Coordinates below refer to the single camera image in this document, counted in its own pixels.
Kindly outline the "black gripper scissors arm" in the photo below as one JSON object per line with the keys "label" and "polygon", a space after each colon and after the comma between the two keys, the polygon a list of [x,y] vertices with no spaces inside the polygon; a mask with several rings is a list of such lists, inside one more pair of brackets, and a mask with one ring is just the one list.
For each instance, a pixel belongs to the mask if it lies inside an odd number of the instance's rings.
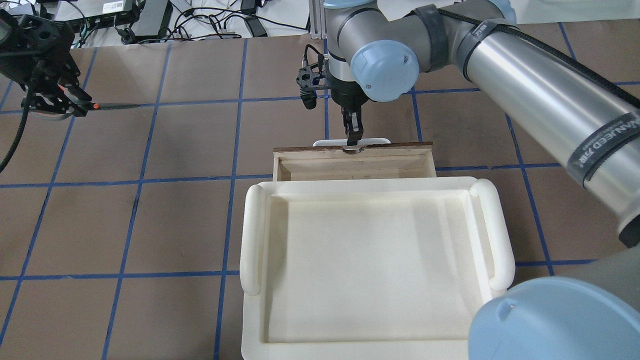
{"label": "black gripper scissors arm", "polygon": [[80,86],[70,50],[73,28],[34,14],[1,11],[0,70],[25,91],[23,109],[45,116],[84,117],[92,97]]}

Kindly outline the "black gripper drawer arm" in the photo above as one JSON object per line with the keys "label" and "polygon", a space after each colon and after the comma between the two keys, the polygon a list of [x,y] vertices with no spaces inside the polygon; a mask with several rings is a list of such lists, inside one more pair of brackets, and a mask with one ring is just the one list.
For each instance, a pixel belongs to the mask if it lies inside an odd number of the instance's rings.
{"label": "black gripper drawer arm", "polygon": [[332,80],[332,100],[341,109],[347,146],[356,146],[362,139],[362,107],[370,97],[355,81]]}

